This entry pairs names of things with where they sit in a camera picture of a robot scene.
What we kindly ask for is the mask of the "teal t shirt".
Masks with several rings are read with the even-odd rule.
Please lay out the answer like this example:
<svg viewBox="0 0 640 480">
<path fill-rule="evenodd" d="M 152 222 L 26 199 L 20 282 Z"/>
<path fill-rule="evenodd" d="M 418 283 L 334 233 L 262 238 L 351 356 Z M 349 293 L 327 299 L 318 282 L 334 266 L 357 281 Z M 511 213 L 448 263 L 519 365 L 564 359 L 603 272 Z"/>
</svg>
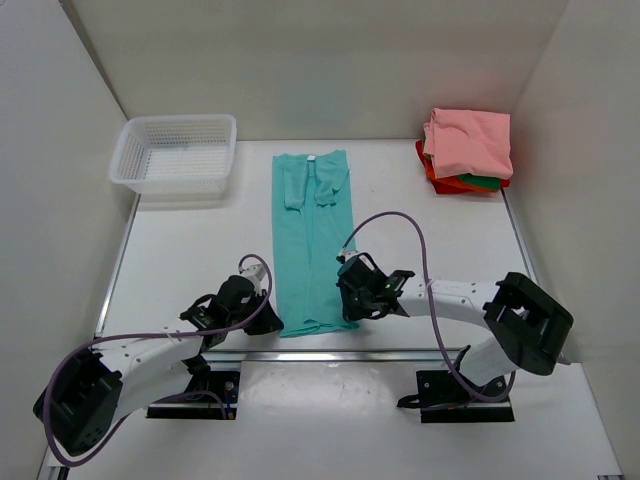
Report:
<svg viewBox="0 0 640 480">
<path fill-rule="evenodd" d="M 339 254 L 354 230 L 347 154 L 275 156 L 271 223 L 280 336 L 359 328 L 343 319 Z"/>
</svg>

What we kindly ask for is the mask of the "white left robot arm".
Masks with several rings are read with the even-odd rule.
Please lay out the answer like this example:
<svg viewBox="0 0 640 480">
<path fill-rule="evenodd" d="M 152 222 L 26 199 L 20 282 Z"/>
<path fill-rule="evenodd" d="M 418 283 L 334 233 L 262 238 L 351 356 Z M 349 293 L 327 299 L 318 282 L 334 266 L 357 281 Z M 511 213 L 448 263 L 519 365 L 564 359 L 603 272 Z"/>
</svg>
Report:
<svg viewBox="0 0 640 480">
<path fill-rule="evenodd" d="M 197 398 L 208 389 L 203 353 L 221 344 L 227 329 L 248 335 L 283 329 L 253 276 L 232 275 L 214 294 L 197 298 L 153 339 L 121 339 L 85 347 L 61 369 L 52 393 L 33 413 L 72 457 L 81 456 L 134 411 L 165 397 Z"/>
</svg>

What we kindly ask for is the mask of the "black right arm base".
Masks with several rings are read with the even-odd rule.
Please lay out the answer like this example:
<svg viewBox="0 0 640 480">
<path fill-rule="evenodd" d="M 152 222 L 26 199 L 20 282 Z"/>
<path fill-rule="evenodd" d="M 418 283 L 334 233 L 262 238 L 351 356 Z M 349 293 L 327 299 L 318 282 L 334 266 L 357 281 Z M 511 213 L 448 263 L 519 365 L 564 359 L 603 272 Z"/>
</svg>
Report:
<svg viewBox="0 0 640 480">
<path fill-rule="evenodd" d="M 515 415 L 508 396 L 498 403 L 472 397 L 444 370 L 415 373 L 417 391 L 401 397 L 396 407 L 418 410 L 422 424 L 511 423 Z"/>
</svg>

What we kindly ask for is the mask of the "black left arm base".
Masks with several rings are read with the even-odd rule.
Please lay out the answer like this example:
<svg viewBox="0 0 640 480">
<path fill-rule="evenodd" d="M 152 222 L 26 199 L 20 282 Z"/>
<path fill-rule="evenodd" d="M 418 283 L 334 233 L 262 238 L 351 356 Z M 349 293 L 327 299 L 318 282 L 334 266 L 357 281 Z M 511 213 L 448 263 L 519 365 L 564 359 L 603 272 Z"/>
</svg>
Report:
<svg viewBox="0 0 640 480">
<path fill-rule="evenodd" d="M 214 364 L 198 373 L 178 399 L 163 400 L 146 408 L 146 418 L 156 420 L 234 421 L 238 416 L 241 380 L 239 363 Z"/>
</svg>

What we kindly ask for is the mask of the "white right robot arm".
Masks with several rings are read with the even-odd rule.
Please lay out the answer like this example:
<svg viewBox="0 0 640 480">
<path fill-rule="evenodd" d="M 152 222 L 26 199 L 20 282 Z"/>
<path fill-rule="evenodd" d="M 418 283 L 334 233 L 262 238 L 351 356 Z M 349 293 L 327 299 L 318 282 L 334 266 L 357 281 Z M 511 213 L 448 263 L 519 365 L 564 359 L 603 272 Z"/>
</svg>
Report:
<svg viewBox="0 0 640 480">
<path fill-rule="evenodd" d="M 449 391 L 471 400 L 493 379 L 518 370 L 549 376 L 559 363 L 572 315 L 529 277 L 509 272 L 494 284 L 426 280 L 409 270 L 387 275 L 371 255 L 337 257 L 343 317 L 348 322 L 435 316 L 490 332 L 452 364 Z"/>
</svg>

